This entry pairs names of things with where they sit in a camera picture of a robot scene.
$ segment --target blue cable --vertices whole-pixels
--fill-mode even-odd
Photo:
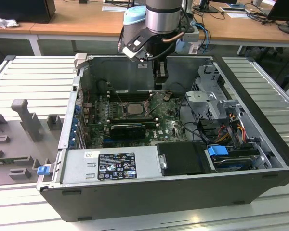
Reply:
[[[201,29],[203,29],[203,31],[206,33],[207,36],[207,44],[206,44],[206,48],[203,50],[203,54],[206,51],[206,49],[208,48],[209,45],[209,35],[208,35],[208,31],[206,28],[204,28],[202,25],[195,23],[195,25],[197,25],[198,27],[200,27]]]

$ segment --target warning label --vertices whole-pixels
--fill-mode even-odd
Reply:
[[[99,180],[137,178],[135,153],[100,154],[97,178]]]

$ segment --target motherboard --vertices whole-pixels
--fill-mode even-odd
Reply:
[[[175,97],[168,91],[148,92],[137,97],[98,96],[85,111],[91,148],[187,141],[177,116],[181,100],[182,97]]]

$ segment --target wooden desk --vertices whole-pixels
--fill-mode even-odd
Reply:
[[[50,23],[21,23],[16,28],[0,28],[0,38],[28,39],[35,55],[42,55],[39,39],[71,40],[74,50],[75,40],[117,41],[124,13],[104,12],[102,0],[97,1],[100,2],[79,4],[78,1],[55,0],[56,12]],[[217,8],[225,6],[223,3],[211,4]],[[271,8],[264,3],[261,7]],[[276,25],[265,26],[251,19],[231,18],[227,14],[225,20],[218,20],[208,13],[204,15],[204,23],[211,32],[210,44],[289,47],[289,34],[280,31]],[[200,39],[204,39],[203,31],[200,32]]]
[[[124,12],[102,11],[103,3],[55,0],[56,12],[48,24],[35,23],[32,34],[119,36]]]
[[[8,27],[3,29],[0,27],[0,33],[16,33],[16,34],[30,34],[30,29],[33,27],[34,23],[19,23],[19,26]]]
[[[211,2],[211,5],[218,10],[219,7],[226,6],[223,3]],[[270,5],[261,4],[264,9],[272,8]],[[198,22],[201,21],[201,17],[194,15]],[[223,18],[222,15],[215,13],[215,17]],[[247,18],[231,18],[225,13],[225,20],[218,20],[209,13],[203,16],[204,24],[207,30],[211,33],[212,44],[222,45],[250,45],[261,46],[261,43],[267,44],[266,46],[281,46],[283,44],[289,44],[289,34],[280,31],[276,24],[262,25],[260,22],[256,22]],[[203,31],[200,32],[200,38],[204,38]]]

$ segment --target computer monitor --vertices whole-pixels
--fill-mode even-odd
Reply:
[[[237,0],[210,0],[210,1],[227,3],[227,4],[236,4],[237,3]]]
[[[269,20],[287,21],[288,24],[278,26],[278,29],[289,34],[289,0],[277,0],[268,15]]]
[[[200,3],[198,6],[196,6],[196,10],[204,13],[218,13],[218,10],[214,7],[209,6],[209,2],[222,2],[222,3],[228,3],[228,4],[236,4],[237,0],[200,0]]]

